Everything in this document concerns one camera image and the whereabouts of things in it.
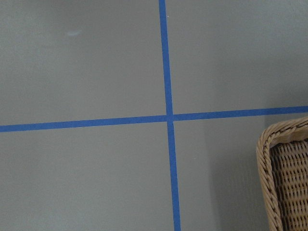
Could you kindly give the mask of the brown wicker basket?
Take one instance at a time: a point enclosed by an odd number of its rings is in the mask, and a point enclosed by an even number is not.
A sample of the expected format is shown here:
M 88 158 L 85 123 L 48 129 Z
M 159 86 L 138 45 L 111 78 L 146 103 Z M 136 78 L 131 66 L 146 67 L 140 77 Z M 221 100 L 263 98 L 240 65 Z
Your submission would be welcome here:
M 260 135 L 257 167 L 271 231 L 308 229 L 308 119 L 282 121 Z

